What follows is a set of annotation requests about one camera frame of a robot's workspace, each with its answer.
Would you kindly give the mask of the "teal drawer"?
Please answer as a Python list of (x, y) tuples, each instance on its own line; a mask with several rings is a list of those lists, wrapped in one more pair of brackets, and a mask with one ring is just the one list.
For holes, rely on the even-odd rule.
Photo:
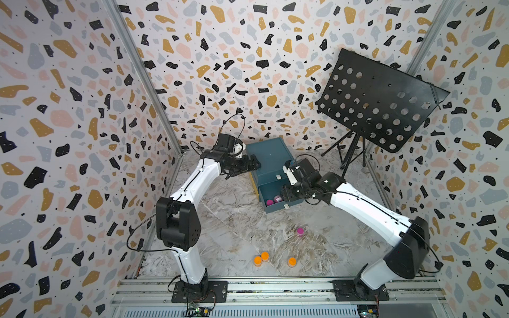
[(289, 209), (292, 206), (302, 204), (303, 199), (296, 201), (284, 201), (282, 196), (283, 187), (289, 186), (288, 179), (280, 179), (274, 182), (266, 183), (258, 187), (260, 202), (265, 213), (273, 213), (283, 209)]

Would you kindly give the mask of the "orange paint can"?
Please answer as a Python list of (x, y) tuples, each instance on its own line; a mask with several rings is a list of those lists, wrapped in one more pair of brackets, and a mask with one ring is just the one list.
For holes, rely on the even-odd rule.
[(297, 260), (296, 260), (294, 257), (290, 257), (290, 258), (288, 259), (288, 265), (289, 265), (290, 267), (295, 267), (295, 266), (297, 265)]
[(262, 265), (262, 258), (260, 256), (257, 256), (254, 258), (253, 263), (255, 266), (261, 266)]
[(268, 252), (262, 252), (261, 253), (261, 258), (262, 258), (263, 262), (267, 262), (269, 260), (269, 257), (270, 257), (270, 255), (269, 255)]

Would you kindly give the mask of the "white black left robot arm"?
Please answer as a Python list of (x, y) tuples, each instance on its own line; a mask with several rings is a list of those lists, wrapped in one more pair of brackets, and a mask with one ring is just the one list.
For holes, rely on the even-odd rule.
[(196, 209), (219, 176), (229, 179), (261, 167), (257, 157), (244, 150), (239, 138), (220, 133), (214, 146), (201, 153), (197, 167), (184, 184), (156, 203), (156, 236), (173, 253), (180, 281), (193, 294), (202, 295), (208, 289), (208, 272), (196, 248), (201, 235)]

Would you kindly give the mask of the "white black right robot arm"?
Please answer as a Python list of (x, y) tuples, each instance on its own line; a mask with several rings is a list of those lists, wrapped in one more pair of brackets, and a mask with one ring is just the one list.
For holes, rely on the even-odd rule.
[(281, 190), (284, 201), (323, 201), (354, 216), (392, 247), (383, 258), (365, 265), (353, 279), (358, 298), (374, 297), (391, 280), (416, 277), (429, 253), (430, 235), (425, 219), (409, 219), (391, 211), (364, 196), (343, 177), (333, 172), (321, 175), (307, 159), (289, 160), (282, 169), (290, 182)]

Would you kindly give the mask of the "teal drawer cabinet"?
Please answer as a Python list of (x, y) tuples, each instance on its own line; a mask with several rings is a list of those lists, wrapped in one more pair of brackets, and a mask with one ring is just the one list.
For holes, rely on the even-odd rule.
[(261, 167), (252, 172), (258, 186), (286, 180), (283, 172), (284, 164), (293, 160), (291, 152), (280, 137), (247, 145), (247, 154), (255, 155)]

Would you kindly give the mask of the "black perforated music stand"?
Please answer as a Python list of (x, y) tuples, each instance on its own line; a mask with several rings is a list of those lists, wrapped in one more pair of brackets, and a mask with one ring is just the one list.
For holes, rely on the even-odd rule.
[(353, 140), (340, 166), (347, 172), (359, 143), (398, 152), (448, 96), (432, 83), (343, 49), (315, 104), (349, 130)]

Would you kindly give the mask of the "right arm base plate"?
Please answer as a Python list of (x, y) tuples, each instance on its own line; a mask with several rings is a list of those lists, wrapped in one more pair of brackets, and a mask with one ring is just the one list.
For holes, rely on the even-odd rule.
[(385, 302), (390, 299), (385, 286), (371, 290), (362, 281), (355, 280), (334, 280), (332, 285), (337, 302), (375, 302), (376, 300)]

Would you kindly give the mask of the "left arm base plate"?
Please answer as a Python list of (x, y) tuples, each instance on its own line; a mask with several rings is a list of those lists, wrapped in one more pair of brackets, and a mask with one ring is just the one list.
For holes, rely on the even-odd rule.
[(200, 284), (177, 282), (173, 289), (172, 303), (225, 303), (228, 281), (213, 280)]

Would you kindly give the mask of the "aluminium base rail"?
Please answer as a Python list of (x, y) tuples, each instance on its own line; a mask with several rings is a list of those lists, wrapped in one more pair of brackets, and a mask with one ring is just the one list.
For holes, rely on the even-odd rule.
[(328, 278), (213, 278), (228, 281), (225, 303), (172, 303), (175, 282), (124, 280), (112, 317), (453, 317), (435, 278), (386, 283), (385, 302), (337, 302)]

